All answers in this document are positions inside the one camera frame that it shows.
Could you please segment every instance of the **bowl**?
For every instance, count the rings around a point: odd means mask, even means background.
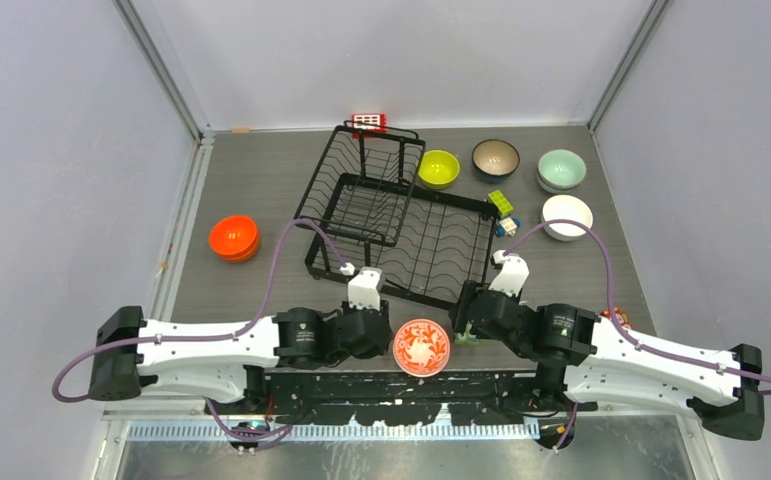
[[[544,202],[544,207],[541,209],[541,221],[562,219],[579,222],[588,228],[594,224],[591,209],[582,200],[570,195],[550,197]],[[547,225],[544,230],[551,237],[563,242],[572,242],[585,235],[585,230],[566,223]]]
[[[427,188],[443,190],[459,176],[461,166],[459,159],[444,150],[430,150],[423,155],[420,162],[420,181]]]
[[[393,351],[397,365],[415,377],[431,377],[450,360],[450,337],[433,320],[416,318],[394,336]]]
[[[520,155],[509,142],[484,140],[473,147],[473,171],[480,180],[498,183],[514,173],[520,165]]]
[[[255,221],[244,215],[233,215],[217,222],[208,234],[208,244],[218,257],[240,263],[258,251],[261,236]]]
[[[538,160],[538,184],[550,193],[564,193],[576,187],[587,172],[582,157],[570,150],[552,150]]]

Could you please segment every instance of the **wire rack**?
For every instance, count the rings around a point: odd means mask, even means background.
[[[344,122],[332,132],[294,218],[327,233],[394,246],[400,236],[426,142],[416,132],[373,132]]]
[[[485,282],[497,217],[492,204],[417,189],[395,246],[330,236],[354,265],[382,269],[382,293],[448,310],[465,281]],[[346,282],[329,255],[315,235],[306,256],[309,273]]]

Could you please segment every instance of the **table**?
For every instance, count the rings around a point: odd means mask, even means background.
[[[419,130],[427,150],[447,150],[462,165],[462,173],[446,192],[483,199],[500,189],[515,208],[524,227],[539,221],[541,206],[550,198],[538,186],[538,159],[549,150],[564,148],[579,154],[588,175],[572,194],[594,213],[594,230],[608,246],[615,266],[615,302],[626,311],[636,330],[653,334],[641,286],[618,220],[597,150],[586,127],[450,128]],[[175,299],[172,321],[182,323],[237,322],[255,314],[265,291],[273,246],[294,212],[326,145],[329,131],[255,132],[219,134],[199,200],[184,269]],[[505,140],[518,149],[521,164],[499,184],[477,180],[470,172],[470,154],[480,141]],[[208,246],[208,233],[220,219],[243,214],[252,217],[261,234],[261,251],[244,264],[218,259]],[[303,258],[313,233],[300,229],[286,242],[279,261],[267,313],[293,307],[332,310],[346,299],[344,285],[315,281]],[[506,248],[510,237],[496,239],[493,250]],[[530,238],[518,253],[529,264],[530,278],[523,299],[531,306],[569,303],[595,311],[606,305],[606,274],[597,246],[589,239],[563,243],[543,232]],[[449,324],[443,310],[388,298],[391,326],[396,330],[413,318]],[[454,348],[447,369],[507,369],[531,366],[499,342]],[[340,370],[396,370],[390,356],[350,359]]]

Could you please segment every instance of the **wall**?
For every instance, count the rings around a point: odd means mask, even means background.
[[[147,305],[192,150],[109,0],[0,2],[0,479],[88,478],[102,405],[50,383]]]
[[[214,129],[584,123],[649,1],[135,0]]]
[[[677,0],[597,139],[657,329],[771,374],[771,2]],[[766,416],[726,478],[771,475]]]

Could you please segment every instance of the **yellow-green bowl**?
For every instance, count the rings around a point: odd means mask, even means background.
[[[420,162],[420,181],[427,188],[443,190],[459,176],[459,159],[444,150],[430,150]]]

